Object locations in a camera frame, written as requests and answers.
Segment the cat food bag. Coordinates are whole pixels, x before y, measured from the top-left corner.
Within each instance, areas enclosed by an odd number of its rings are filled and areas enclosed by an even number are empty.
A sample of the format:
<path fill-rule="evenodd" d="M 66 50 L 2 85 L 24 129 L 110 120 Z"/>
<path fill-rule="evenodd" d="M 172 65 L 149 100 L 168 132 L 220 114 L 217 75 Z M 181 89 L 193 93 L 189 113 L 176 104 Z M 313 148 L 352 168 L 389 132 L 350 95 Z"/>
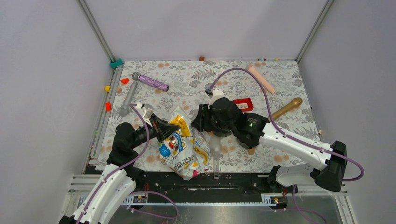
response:
<path fill-rule="evenodd" d="M 191 126 L 191 119 L 180 107 L 172 112 L 169 123 L 178 129 L 159 143 L 164 164 L 184 180 L 205 173 L 211 156 L 203 134 Z"/>

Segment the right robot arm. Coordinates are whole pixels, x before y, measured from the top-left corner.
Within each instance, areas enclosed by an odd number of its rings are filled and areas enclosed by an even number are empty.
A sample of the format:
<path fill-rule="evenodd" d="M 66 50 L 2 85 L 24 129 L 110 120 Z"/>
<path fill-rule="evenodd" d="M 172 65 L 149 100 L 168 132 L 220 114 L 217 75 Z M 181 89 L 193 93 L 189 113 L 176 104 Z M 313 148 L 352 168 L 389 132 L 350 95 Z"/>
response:
<path fill-rule="evenodd" d="M 344 179 L 347 161 L 346 145 L 318 142 L 302 136 L 294 137 L 287 130 L 276 129 L 266 117 L 256 113 L 243 113 L 237 105 L 221 97 L 212 105 L 200 104 L 191 126 L 199 132 L 232 134 L 244 148 L 259 144 L 285 151 L 306 162 L 293 167 L 273 167 L 268 179 L 269 189 L 280 192 L 294 184 L 315 183 L 323 189 L 339 192 Z"/>

